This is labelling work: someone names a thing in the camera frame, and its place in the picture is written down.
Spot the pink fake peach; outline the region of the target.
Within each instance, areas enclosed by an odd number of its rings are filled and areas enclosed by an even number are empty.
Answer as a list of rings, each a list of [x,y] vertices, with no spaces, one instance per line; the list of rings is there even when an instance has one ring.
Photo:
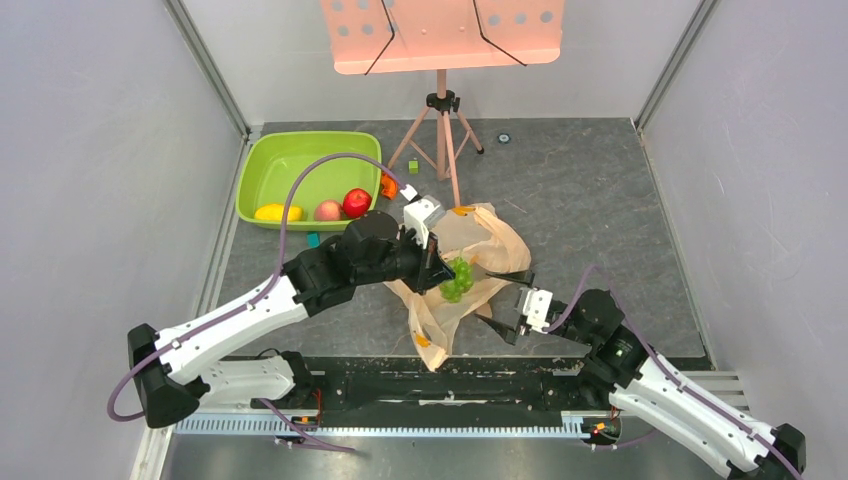
[[[313,217],[318,222],[341,221],[344,210],[341,203],[336,200],[322,201],[314,210]]]

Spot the green fake grapes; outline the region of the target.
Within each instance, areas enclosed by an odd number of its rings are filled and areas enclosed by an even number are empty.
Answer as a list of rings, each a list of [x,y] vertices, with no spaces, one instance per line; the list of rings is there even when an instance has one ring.
[[[440,293],[449,303],[458,303],[474,284],[472,267],[462,257],[450,260],[448,265],[454,272],[454,278],[439,286]]]

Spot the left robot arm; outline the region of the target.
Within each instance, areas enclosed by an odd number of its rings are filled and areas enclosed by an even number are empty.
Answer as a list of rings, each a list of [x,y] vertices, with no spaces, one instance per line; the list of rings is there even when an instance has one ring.
[[[432,231],[444,214],[429,200],[406,206],[402,223],[382,211],[368,212],[208,314],[163,330],[134,327],[127,344],[140,417],[150,428],[163,428],[204,404],[282,400],[290,407],[306,405],[314,381],[299,353],[236,361],[228,355],[350,301],[362,285],[400,281],[424,294],[453,279]]]

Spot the red fake fruit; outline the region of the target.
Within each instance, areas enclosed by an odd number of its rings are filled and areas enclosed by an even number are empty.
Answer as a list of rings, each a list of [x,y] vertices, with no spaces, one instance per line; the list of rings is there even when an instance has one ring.
[[[354,188],[347,192],[342,201],[342,211],[349,219],[363,216],[370,208],[372,196],[364,189]]]

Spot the translucent orange plastic bag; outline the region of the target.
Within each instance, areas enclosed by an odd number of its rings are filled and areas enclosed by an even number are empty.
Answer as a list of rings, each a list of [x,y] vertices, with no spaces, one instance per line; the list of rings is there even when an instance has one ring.
[[[444,260],[461,259],[470,264],[470,289],[458,301],[450,302],[437,288],[419,295],[400,280],[385,284],[407,308],[413,346],[430,371],[452,356],[460,321],[479,310],[489,313],[489,301],[507,286],[505,280],[487,274],[526,270],[531,263],[524,240],[489,203],[446,213],[436,224],[435,234]]]

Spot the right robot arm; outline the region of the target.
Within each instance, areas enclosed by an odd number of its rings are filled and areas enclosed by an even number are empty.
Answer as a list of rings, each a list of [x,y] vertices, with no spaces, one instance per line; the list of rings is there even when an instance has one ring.
[[[591,408],[630,413],[686,447],[726,479],[800,479],[806,438],[788,423],[772,426],[730,405],[687,377],[628,320],[610,287],[590,289],[584,270],[567,302],[534,284],[530,270],[498,273],[519,285],[519,319],[508,326],[483,320],[512,344],[536,332],[588,347],[577,374],[580,400]]]

